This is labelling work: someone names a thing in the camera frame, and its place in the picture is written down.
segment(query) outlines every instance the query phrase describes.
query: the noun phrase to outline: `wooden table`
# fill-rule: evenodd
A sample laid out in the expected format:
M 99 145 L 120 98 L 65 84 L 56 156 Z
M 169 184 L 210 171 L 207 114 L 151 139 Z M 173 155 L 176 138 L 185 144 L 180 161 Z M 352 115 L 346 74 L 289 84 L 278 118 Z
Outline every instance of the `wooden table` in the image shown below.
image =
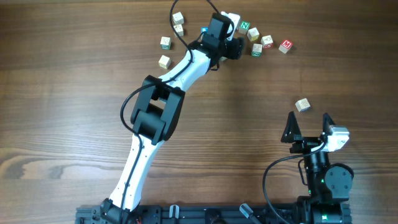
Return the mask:
M 109 197 L 131 143 L 121 103 L 147 75 L 167 72 L 161 55 L 175 66 L 185 51 L 169 25 L 171 1 L 30 3 L 46 2 L 56 4 L 0 6 L 0 223 L 73 223 L 76 207 Z M 248 42 L 240 60 L 222 62 L 191 87 L 141 203 L 262 204 L 265 168 L 289 155 L 280 143 L 288 112 L 296 111 L 305 136 L 320 134 L 328 112 L 351 132 L 330 159 L 355 170 L 354 222 L 396 223 L 397 3 L 214 4 L 272 35 L 275 46 L 254 58 Z M 205 1 L 181 1 L 178 11 L 187 42 L 213 13 Z M 171 50 L 160 48 L 162 36 L 171 36 Z M 284 39 L 294 43 L 287 55 L 277 49 Z M 312 108 L 298 113 L 302 98 Z M 273 202 L 308 194 L 296 160 L 268 178 Z

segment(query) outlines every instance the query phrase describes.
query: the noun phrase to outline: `wooden block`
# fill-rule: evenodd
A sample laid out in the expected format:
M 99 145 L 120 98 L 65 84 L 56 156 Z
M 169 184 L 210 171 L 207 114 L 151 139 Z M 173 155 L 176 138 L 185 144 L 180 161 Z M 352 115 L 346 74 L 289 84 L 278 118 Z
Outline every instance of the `wooden block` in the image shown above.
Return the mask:
M 298 100 L 298 102 L 296 103 L 296 107 L 298 109 L 298 112 L 303 112 L 310 109 L 311 106 L 308 100 L 304 98 L 302 100 Z
M 174 14 L 173 20 L 174 20 L 175 25 L 181 25 L 184 23 L 184 17 L 182 16 L 181 12 Z
M 274 45 L 271 35 L 264 36 L 261 38 L 262 48 L 271 48 Z
M 160 46 L 162 47 L 162 49 L 170 50 L 171 45 L 172 40 L 170 37 L 162 37 L 162 40 L 160 40 Z
M 251 55 L 253 57 L 260 57 L 262 52 L 262 45 L 261 44 L 253 44 L 253 48 L 251 50 Z
M 162 57 L 159 60 L 159 66 L 162 68 L 168 69 L 169 65 L 172 63 L 171 59 L 169 57 L 166 57 L 162 55 Z
M 260 36 L 259 31 L 257 30 L 257 28 L 252 28 L 248 30 L 248 38 L 250 41 L 254 41 L 257 40 Z
M 279 46 L 279 50 L 281 52 L 283 52 L 284 54 L 286 54 L 290 48 L 293 46 L 293 42 L 289 41 L 289 40 L 284 40 L 282 42 L 282 44 Z
M 184 35 L 184 29 L 182 28 L 181 25 L 175 25 L 174 29 L 179 34 L 180 37 L 182 37 Z
M 249 27 L 250 27 L 250 22 L 242 21 L 241 25 L 239 26 L 238 32 L 240 34 L 245 34 L 246 35 L 248 30 L 249 30 Z

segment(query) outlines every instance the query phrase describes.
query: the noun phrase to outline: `black bracket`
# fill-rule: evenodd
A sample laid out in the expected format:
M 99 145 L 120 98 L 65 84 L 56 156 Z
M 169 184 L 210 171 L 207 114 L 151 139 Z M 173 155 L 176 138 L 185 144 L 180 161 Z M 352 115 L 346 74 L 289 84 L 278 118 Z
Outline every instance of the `black bracket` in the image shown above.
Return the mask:
M 331 133 L 329 132 L 329 129 L 328 129 L 328 127 L 329 127 L 330 125 L 336 125 L 336 124 L 335 124 L 335 122 L 331 119 L 331 117 L 329 116 L 328 113 L 324 113 L 324 114 L 323 114 L 323 127 L 322 127 L 322 130 L 323 130 L 324 133 L 326 133 L 326 134 L 331 134 Z
M 293 111 L 291 111 L 287 117 L 285 131 L 282 134 L 280 141 L 283 143 L 293 143 L 292 147 L 290 148 L 290 153 L 299 154 L 308 153 L 311 151 L 311 148 L 317 147 L 321 144 L 321 140 L 318 137 L 303 137 L 301 135 L 299 124 L 297 123 Z
M 232 38 L 226 41 L 228 29 L 233 25 L 233 21 L 218 13 L 213 13 L 207 32 L 202 36 L 202 40 L 193 41 L 188 46 L 190 49 L 199 50 L 210 58 L 209 69 L 217 65 L 220 57 L 237 60 L 242 56 L 245 46 L 243 37 Z
M 173 88 L 162 80 L 151 75 L 144 80 L 144 85 L 153 85 L 140 91 L 136 105 L 131 114 L 132 128 L 152 140 L 156 145 L 159 141 L 167 141 L 177 126 L 185 92 Z M 150 103 L 151 100 L 161 100 L 164 109 Z

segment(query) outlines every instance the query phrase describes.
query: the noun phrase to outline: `small robot arm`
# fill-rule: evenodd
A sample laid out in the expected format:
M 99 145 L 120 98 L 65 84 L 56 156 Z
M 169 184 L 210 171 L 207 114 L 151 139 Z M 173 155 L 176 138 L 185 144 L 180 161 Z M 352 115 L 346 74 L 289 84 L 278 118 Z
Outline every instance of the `small robot arm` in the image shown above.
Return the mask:
M 121 178 L 109 199 L 103 202 L 103 205 L 107 206 L 107 212 L 105 213 L 109 221 L 119 223 L 116 218 L 118 212 L 115 211 L 121 207 L 124 188 L 137 156 L 139 158 L 132 172 L 122 209 L 124 211 L 133 211 L 141 201 L 142 187 L 149 167 L 159 148 L 171 137 L 177 126 L 185 92 L 196 80 L 204 76 L 211 67 L 217 65 L 220 57 L 240 58 L 244 47 L 244 39 L 233 38 L 239 21 L 240 16 L 237 14 L 214 13 L 208 31 L 203 33 L 202 41 L 196 40 L 189 45 L 192 50 L 193 60 L 186 70 L 171 82 L 164 83 L 164 81 L 170 80 L 181 71 L 186 64 L 190 63 L 191 55 L 189 51 L 186 52 L 182 61 L 165 75 L 159 78 L 149 75 L 144 80 L 142 86 L 154 85 L 139 93 L 131 115 L 133 130 L 140 135 L 142 140 L 142 151 L 139 154 L 139 138 L 133 135 L 130 154 Z M 163 101 L 165 103 L 164 109 L 153 105 L 150 102 L 151 100 Z

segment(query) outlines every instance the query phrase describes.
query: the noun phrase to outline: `wire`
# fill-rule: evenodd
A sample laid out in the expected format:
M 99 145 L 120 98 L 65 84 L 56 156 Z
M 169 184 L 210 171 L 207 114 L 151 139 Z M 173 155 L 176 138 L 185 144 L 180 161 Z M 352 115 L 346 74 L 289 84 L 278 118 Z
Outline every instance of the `wire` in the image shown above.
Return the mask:
M 219 14 L 220 12 L 218 11 L 218 9 L 216 8 L 216 6 L 213 5 L 213 3 L 211 3 L 210 0 L 206 0 L 212 7 L 213 9 Z
M 324 141 L 323 141 L 323 145 L 322 145 L 319 149 L 317 149 L 317 150 L 315 150 L 315 151 L 313 151 L 313 152 L 310 152 L 310 153 L 308 153 L 308 154 L 302 154 L 302 155 L 297 155 L 297 156 L 288 156 L 288 157 L 285 157 L 285 158 L 278 159 L 277 161 L 274 161 L 273 163 L 271 163 L 271 164 L 267 167 L 266 171 L 264 172 L 264 175 L 262 176 L 262 189 L 263 189 L 263 191 L 264 191 L 264 196 L 265 196 L 265 198 L 266 198 L 266 200 L 267 200 L 268 206 L 269 206 L 269 207 L 271 208 L 271 210 L 275 213 L 275 215 L 276 215 L 277 217 L 279 217 L 284 223 L 290 224 L 288 221 L 286 221 L 284 218 L 282 218 L 282 217 L 277 213 L 276 209 L 274 208 L 274 206 L 272 206 L 271 201 L 269 200 L 268 195 L 267 195 L 266 177 L 267 177 L 268 171 L 269 171 L 274 165 L 276 165 L 276 164 L 278 164 L 278 163 L 280 163 L 280 162 L 287 161 L 287 160 L 289 160 L 289 159 L 296 159 L 296 158 L 301 158 L 301 157 L 312 156 L 312 155 L 314 155 L 315 153 L 320 152 L 320 151 L 326 146 L 326 143 L 327 143 L 327 141 L 324 140 Z
M 300 163 L 303 162 L 303 160 L 304 160 L 304 159 L 301 159 L 301 160 L 297 163 L 297 166 L 298 166 L 298 171 L 300 172 L 301 182 L 303 182 L 303 185 L 308 186 L 308 184 L 306 184 L 305 181 L 304 181 L 303 171 L 301 171 L 301 166 L 300 166 Z
M 189 51 L 190 60 L 189 60 L 189 62 L 187 63 L 187 65 L 181 69 L 181 71 L 179 71 L 177 74 L 175 74 L 175 75 L 174 75 L 172 78 L 170 78 L 169 80 L 163 81 L 162 83 L 169 83 L 169 82 L 175 80 L 175 79 L 176 79 L 179 75 L 181 75 L 181 73 L 183 73 L 183 72 L 190 66 L 190 64 L 193 62 L 193 54 L 192 54 L 191 48 L 190 48 L 190 47 L 188 46 L 188 44 L 180 37 L 180 35 L 177 33 L 177 31 L 175 31 L 174 26 L 173 26 L 173 23 L 172 23 L 173 9 L 174 9 L 174 6 L 176 5 L 177 2 L 178 2 L 178 0 L 175 0 L 175 1 L 173 2 L 173 4 L 172 4 L 172 7 L 170 8 L 169 22 L 170 22 L 170 26 L 171 26 L 171 28 L 172 28 L 174 34 L 177 36 L 177 38 L 181 41 L 181 43 L 182 43 L 182 44 L 187 48 L 187 50 Z M 217 10 L 217 8 L 213 5 L 213 3 L 210 2 L 210 0 L 207 0 L 207 2 L 213 7 L 213 9 L 214 9 L 218 14 L 220 13 L 220 12 Z M 202 32 L 202 33 L 199 35 L 199 37 L 197 38 L 197 40 L 200 39 L 200 37 L 203 35 L 203 33 L 204 33 L 204 32 Z M 123 223 L 122 214 L 123 214 L 123 206 L 124 206 L 124 200 L 125 200 L 125 198 L 126 198 L 127 188 L 129 187 L 129 183 L 130 183 L 130 180 L 131 180 L 131 177 L 132 177 L 132 173 L 134 172 L 134 169 L 135 169 L 135 167 L 136 167 L 136 165 L 137 165 L 137 162 L 138 162 L 139 156 L 141 155 L 141 151 L 142 151 L 142 147 L 143 147 L 141 137 L 140 137 L 140 136 L 138 135 L 138 133 L 136 133 L 130 126 L 128 126 L 127 123 L 126 123 L 126 121 L 124 120 L 124 109 L 125 109 L 127 103 L 131 100 L 131 98 L 132 98 L 134 95 L 136 95 L 136 94 L 139 93 L 140 91 L 145 90 L 146 88 L 152 87 L 152 86 L 154 86 L 154 85 L 156 85 L 156 84 L 155 84 L 155 83 L 151 83 L 151 84 L 144 85 L 144 86 L 142 86 L 142 87 L 140 87 L 140 88 L 134 90 L 134 91 L 124 100 L 124 102 L 123 102 L 123 104 L 122 104 L 122 107 L 120 108 L 120 114 L 119 114 L 119 115 L 120 115 L 120 120 L 122 121 L 123 126 L 124 126 L 125 128 L 127 128 L 129 131 L 131 131 L 131 132 L 133 133 L 133 135 L 137 136 L 137 138 L 138 138 L 138 140 L 139 140 L 139 150 L 138 150 L 138 154 L 137 154 L 137 157 L 136 157 L 136 159 L 134 160 L 134 163 L 133 163 L 132 168 L 131 168 L 131 170 L 130 170 L 129 177 L 127 178 L 127 181 L 126 181 L 126 183 L 125 183 L 125 185 L 124 185 L 124 190 L 123 190 L 123 194 L 122 194 L 122 201 L 121 201 L 121 205 L 120 205 L 120 213 L 119 213 L 119 222 L 120 222 L 120 224 Z

